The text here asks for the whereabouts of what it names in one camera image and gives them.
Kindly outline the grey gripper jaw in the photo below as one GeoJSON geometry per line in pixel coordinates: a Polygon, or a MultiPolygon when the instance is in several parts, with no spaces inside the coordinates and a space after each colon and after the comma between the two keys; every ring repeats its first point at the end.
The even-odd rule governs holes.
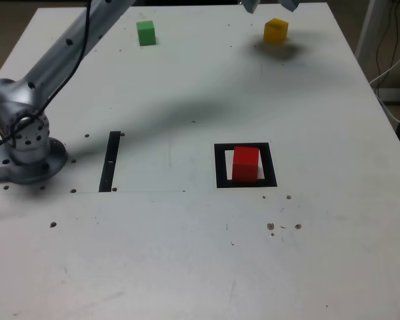
{"type": "Polygon", "coordinates": [[[300,4],[300,0],[278,0],[278,3],[290,12],[294,12],[300,4]]]}
{"type": "Polygon", "coordinates": [[[260,0],[241,0],[244,9],[250,14],[254,14],[259,3],[260,0]]]}

